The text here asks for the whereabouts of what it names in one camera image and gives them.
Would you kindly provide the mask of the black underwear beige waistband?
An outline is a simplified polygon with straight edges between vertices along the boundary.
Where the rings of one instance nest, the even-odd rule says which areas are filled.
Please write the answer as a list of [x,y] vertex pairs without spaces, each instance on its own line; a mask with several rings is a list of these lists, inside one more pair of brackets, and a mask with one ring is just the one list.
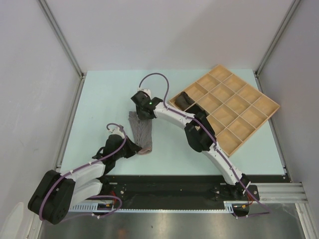
[[206,117],[208,116],[207,111],[204,110],[201,106],[198,104],[193,104],[190,108],[186,110],[187,113],[189,114],[198,114],[198,113],[203,113]]

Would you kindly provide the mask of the grey striped underwear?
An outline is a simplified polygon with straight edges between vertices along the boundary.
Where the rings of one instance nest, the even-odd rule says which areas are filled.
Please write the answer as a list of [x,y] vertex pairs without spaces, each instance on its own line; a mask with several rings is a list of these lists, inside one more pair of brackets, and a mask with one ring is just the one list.
[[151,119],[141,120],[137,112],[129,112],[129,123],[133,133],[134,142],[141,147],[138,155],[146,155],[152,152],[152,129],[153,122]]

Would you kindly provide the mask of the brown underwear beige waistband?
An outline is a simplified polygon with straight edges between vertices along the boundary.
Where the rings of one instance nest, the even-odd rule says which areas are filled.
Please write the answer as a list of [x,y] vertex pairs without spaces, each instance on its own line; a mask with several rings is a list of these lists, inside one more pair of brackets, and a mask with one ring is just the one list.
[[183,91],[176,97],[174,103],[178,108],[184,111],[192,104],[194,104],[195,101],[186,92]]

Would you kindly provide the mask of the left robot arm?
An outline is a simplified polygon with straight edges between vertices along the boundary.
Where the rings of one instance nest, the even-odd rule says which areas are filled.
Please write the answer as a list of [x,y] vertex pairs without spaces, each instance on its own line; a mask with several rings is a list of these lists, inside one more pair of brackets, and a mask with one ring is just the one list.
[[120,158],[130,158],[141,147],[128,137],[112,134],[92,157],[92,160],[66,173],[47,171],[31,196],[27,208],[43,221],[60,223],[74,205],[97,196],[109,196],[110,186],[100,178],[110,172]]

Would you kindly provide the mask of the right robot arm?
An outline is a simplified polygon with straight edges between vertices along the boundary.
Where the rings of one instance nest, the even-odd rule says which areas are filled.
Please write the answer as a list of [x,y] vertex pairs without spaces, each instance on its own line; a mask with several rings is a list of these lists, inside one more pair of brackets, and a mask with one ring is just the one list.
[[188,145],[196,152],[203,153],[221,172],[230,195],[241,200],[251,194],[251,181],[230,161],[221,149],[215,131],[212,129],[204,112],[190,114],[170,107],[163,100],[153,99],[144,92],[138,91],[131,100],[135,103],[138,118],[141,120],[161,119],[184,130]]

